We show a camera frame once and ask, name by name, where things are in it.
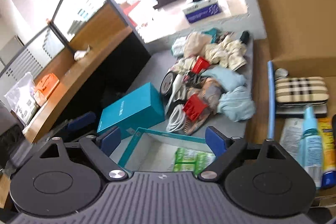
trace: blue gripper pad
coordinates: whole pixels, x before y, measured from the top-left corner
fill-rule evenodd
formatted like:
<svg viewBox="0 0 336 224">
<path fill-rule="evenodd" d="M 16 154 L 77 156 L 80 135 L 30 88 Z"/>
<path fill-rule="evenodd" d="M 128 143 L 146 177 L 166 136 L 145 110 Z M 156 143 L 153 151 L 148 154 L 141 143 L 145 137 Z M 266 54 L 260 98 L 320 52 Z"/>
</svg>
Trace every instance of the blue gripper pad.
<svg viewBox="0 0 336 224">
<path fill-rule="evenodd" d="M 119 127 L 112 127 L 104 134 L 96 138 L 96 145 L 104 152 L 106 156 L 110 156 L 121 142 L 121 131 Z"/>
<path fill-rule="evenodd" d="M 89 111 L 82 116 L 77 117 L 76 119 L 68 123 L 67 130 L 68 132 L 75 132 L 96 120 L 96 114 L 92 111 Z"/>
<path fill-rule="evenodd" d="M 228 149 L 230 139 L 224 136 L 214 127 L 207 127 L 205 130 L 205 142 L 216 157 L 221 156 Z"/>
</svg>

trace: checkered case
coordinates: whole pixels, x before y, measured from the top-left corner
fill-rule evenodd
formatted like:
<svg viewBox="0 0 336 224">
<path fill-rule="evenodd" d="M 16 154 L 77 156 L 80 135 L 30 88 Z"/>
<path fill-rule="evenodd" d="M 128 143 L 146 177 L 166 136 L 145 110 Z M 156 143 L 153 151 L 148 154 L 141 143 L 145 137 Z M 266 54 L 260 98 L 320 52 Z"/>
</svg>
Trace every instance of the checkered case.
<svg viewBox="0 0 336 224">
<path fill-rule="evenodd" d="M 280 78 L 275 81 L 278 106 L 321 105 L 329 99 L 323 77 Z"/>
</svg>

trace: teal box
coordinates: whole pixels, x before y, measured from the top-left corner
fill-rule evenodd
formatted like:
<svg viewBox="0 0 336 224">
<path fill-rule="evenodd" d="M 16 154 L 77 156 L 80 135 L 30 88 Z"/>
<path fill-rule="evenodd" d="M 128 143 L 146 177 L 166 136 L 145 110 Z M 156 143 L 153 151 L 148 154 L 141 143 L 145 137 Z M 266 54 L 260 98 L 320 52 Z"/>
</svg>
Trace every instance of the teal box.
<svg viewBox="0 0 336 224">
<path fill-rule="evenodd" d="M 121 138 L 135 134 L 138 127 L 150 128 L 165 120 L 159 92 L 151 83 L 146 83 L 104 108 L 97 133 L 103 134 L 113 126 L 121 130 Z"/>
</svg>

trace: orange bag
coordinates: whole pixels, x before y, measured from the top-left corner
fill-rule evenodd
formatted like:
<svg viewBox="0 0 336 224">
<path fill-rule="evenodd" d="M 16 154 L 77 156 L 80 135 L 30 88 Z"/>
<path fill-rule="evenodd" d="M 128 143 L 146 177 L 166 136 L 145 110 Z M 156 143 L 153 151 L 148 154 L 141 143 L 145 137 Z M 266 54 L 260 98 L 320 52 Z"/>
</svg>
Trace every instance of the orange bag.
<svg viewBox="0 0 336 224">
<path fill-rule="evenodd" d="M 59 79 L 53 73 L 45 75 L 42 80 L 38 82 L 34 88 L 34 98 L 39 106 L 42 106 L 46 102 L 58 84 Z"/>
</svg>

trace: red clamp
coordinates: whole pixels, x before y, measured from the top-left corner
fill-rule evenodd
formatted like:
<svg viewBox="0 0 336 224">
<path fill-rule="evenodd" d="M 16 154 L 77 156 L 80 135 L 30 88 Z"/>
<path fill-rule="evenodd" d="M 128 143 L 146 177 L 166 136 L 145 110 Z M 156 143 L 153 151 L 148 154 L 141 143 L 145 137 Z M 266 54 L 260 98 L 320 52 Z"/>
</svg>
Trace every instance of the red clamp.
<svg viewBox="0 0 336 224">
<path fill-rule="evenodd" d="M 184 105 L 183 111 L 188 118 L 194 122 L 208 105 L 198 98 L 197 94 L 193 94 Z"/>
<path fill-rule="evenodd" d="M 210 63 L 206 61 L 202 56 L 199 56 L 191 71 L 193 73 L 199 74 L 200 72 L 202 72 L 202 70 L 206 70 L 208 67 L 210 67 Z"/>
</svg>

